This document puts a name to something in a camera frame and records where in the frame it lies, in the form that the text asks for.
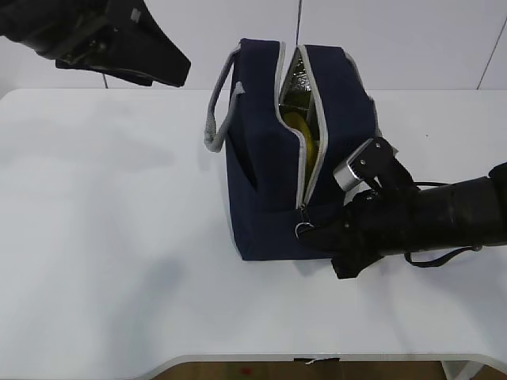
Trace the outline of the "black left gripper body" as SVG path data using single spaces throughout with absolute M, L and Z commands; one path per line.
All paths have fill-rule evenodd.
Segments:
M 115 1 L 24 1 L 23 44 L 56 60 L 101 57 Z

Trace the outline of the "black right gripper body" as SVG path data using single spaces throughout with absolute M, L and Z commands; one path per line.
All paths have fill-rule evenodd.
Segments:
M 395 157 L 391 144 L 381 137 L 367 139 L 334 170 L 344 192 L 360 184 L 369 189 L 356 194 L 337 222 L 333 261 L 378 261 L 385 256 L 412 252 L 402 242 L 399 223 L 408 215 L 411 198 L 420 192 L 410 173 Z

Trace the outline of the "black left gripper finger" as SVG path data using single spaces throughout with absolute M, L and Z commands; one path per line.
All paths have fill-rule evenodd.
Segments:
M 106 74 L 140 86 L 154 82 L 182 87 L 190 60 L 162 31 L 144 1 L 109 1 L 112 31 L 106 46 Z
M 140 86 L 152 86 L 154 78 L 138 59 L 125 57 L 85 57 L 84 59 L 56 59 L 55 67 L 62 70 L 84 70 L 109 75 Z

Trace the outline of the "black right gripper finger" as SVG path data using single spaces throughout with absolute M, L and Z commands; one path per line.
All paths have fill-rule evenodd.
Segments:
M 300 222 L 297 242 L 319 256 L 358 255 L 364 251 L 364 220 L 357 215 L 341 215 L 323 224 Z
M 369 250 L 337 253 L 331 260 L 334 272 L 339 279 L 354 279 L 365 268 L 383 259 L 383 256 Z

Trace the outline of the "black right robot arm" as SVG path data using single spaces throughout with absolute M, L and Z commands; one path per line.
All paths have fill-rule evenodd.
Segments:
M 330 253 L 339 279 L 355 278 L 387 256 L 438 268 L 466 251 L 506 243 L 506 165 L 454 184 L 418 183 L 382 137 L 366 140 L 334 171 L 339 186 L 365 183 L 338 217 L 302 222 L 298 240 Z

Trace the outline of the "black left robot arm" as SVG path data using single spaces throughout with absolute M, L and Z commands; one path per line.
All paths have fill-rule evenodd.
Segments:
M 3 1 L 1 34 L 58 69 L 139 86 L 182 87 L 191 67 L 144 1 Z

